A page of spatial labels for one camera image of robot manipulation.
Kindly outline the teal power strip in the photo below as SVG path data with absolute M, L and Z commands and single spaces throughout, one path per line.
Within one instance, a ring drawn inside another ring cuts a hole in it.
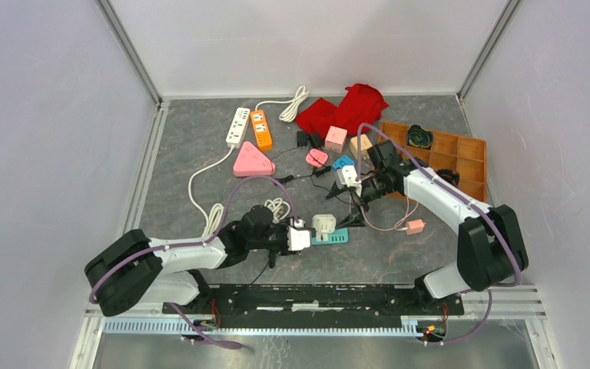
M 349 241 L 349 231 L 347 228 L 336 229 L 331 233 L 316 233 L 311 238 L 311 244 L 313 246 L 325 245 L 325 244 L 345 244 Z

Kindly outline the white cube adapter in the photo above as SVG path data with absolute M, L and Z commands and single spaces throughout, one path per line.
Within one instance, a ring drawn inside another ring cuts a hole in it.
M 330 234 L 336 230 L 336 217 L 333 214 L 316 214 L 312 218 L 316 236 Z

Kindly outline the blue plug adapter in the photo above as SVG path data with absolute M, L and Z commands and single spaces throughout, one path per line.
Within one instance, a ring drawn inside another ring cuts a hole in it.
M 343 155 L 340 158 L 338 158 L 337 160 L 335 160 L 334 163 L 332 163 L 332 169 L 334 171 L 340 170 L 342 167 L 344 166 L 354 166 L 355 165 L 355 161 L 347 156 L 347 155 Z

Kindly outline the pink plug adapter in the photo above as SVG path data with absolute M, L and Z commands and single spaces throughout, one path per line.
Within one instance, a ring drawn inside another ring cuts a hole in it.
M 317 148 L 311 148 L 306 157 L 305 162 L 315 168 L 323 168 L 326 166 L 328 154 Z
M 418 234 L 423 231 L 425 227 L 425 222 L 422 219 L 416 219 L 412 221 L 407 221 L 405 226 L 405 232 L 408 235 Z

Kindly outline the beige cube plug adapter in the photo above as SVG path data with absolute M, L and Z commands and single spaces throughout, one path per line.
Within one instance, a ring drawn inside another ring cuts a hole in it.
M 373 144 L 366 134 L 350 139 L 350 152 L 355 159 L 367 160 L 369 158 L 367 151 L 372 146 Z

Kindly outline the pink cube socket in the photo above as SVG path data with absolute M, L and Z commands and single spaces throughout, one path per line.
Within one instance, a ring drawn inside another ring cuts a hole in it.
M 347 130 L 336 126 L 329 127 L 325 141 L 324 148 L 328 151 L 342 153 L 346 142 Z

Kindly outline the black power adapter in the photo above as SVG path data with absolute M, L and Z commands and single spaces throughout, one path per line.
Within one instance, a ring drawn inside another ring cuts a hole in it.
M 298 148 L 304 148 L 309 143 L 309 135 L 305 131 L 298 131 L 296 133 L 296 141 Z
M 318 133 L 308 135 L 308 139 L 312 148 L 321 149 L 324 147 L 324 140 Z

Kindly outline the pink power strip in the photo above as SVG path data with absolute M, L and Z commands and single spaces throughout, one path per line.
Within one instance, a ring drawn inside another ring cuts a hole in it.
M 275 171 L 275 164 L 251 142 L 245 141 L 240 146 L 233 166 L 235 177 L 271 176 Z

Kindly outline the orange power strip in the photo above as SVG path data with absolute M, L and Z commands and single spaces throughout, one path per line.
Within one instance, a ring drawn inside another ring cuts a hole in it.
M 250 122 L 252 124 L 258 149 L 261 151 L 271 150 L 273 148 L 273 141 L 264 111 L 252 111 L 250 113 Z

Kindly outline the white power strip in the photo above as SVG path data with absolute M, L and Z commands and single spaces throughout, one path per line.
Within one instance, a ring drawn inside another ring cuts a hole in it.
M 247 133 L 250 118 L 249 108 L 237 108 L 226 136 L 228 148 L 238 149 L 242 145 Z

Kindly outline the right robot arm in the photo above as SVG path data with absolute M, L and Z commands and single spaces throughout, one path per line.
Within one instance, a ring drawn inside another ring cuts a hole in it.
M 347 192 L 353 205 L 340 228 L 365 226 L 370 202 L 399 193 L 430 210 L 457 236 L 454 262 L 416 279 L 413 304 L 418 311 L 431 314 L 450 295 L 520 284 L 529 259 L 509 206 L 493 207 L 469 197 L 409 152 L 399 152 L 390 140 L 371 147 L 368 155 L 373 169 L 365 178 L 355 165 L 336 170 L 328 195 Z

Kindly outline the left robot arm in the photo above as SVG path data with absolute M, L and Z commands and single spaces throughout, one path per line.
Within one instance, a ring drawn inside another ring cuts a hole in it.
M 141 229 L 133 229 L 86 264 L 85 277 L 92 288 L 89 300 L 106 317 L 123 314 L 137 304 L 169 302 L 197 314 L 210 305 L 202 269 L 234 266 L 252 250 L 268 251 L 268 265 L 273 267 L 276 256 L 296 254 L 310 245 L 305 221 L 276 222 L 263 205 L 252 207 L 216 235 L 202 238 L 149 238 Z

